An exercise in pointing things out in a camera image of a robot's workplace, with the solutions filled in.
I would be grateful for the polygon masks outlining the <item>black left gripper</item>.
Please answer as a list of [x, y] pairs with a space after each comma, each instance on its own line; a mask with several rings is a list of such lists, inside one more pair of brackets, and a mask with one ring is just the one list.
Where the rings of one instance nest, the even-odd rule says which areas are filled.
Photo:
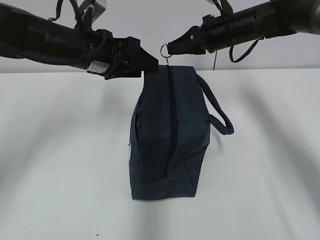
[[84, 54], [88, 61], [86, 72], [103, 77], [105, 80], [116, 78], [140, 78], [142, 72], [157, 72], [159, 61], [141, 46], [141, 41], [132, 36], [114, 38], [105, 29], [98, 29], [100, 43], [92, 45]]

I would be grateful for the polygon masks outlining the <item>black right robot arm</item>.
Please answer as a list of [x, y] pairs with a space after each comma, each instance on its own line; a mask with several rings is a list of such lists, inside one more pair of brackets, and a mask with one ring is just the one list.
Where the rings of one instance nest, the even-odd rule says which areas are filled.
[[250, 41], [320, 33], [318, 0], [270, 0], [238, 12], [226, 0], [213, 3], [220, 15], [204, 16], [201, 26], [169, 42], [170, 55], [204, 55]]

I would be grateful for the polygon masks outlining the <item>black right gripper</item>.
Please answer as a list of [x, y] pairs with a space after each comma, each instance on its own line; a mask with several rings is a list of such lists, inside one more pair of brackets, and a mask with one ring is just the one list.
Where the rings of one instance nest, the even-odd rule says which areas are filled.
[[192, 26], [181, 37], [167, 44], [170, 55], [204, 55], [232, 46], [231, 15], [214, 17], [206, 15], [201, 26]]

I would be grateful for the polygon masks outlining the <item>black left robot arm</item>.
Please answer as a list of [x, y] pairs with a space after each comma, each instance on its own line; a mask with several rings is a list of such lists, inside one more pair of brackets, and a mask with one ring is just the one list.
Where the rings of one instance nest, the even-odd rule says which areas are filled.
[[0, 55], [28, 59], [53, 66], [69, 66], [89, 74], [116, 78], [139, 78], [142, 72], [158, 70], [159, 61], [141, 47], [134, 37], [115, 38], [92, 24], [107, 8], [105, 0], [72, 0], [76, 25], [57, 24], [63, 1], [56, 4], [55, 17], [48, 19], [23, 9], [0, 5]]

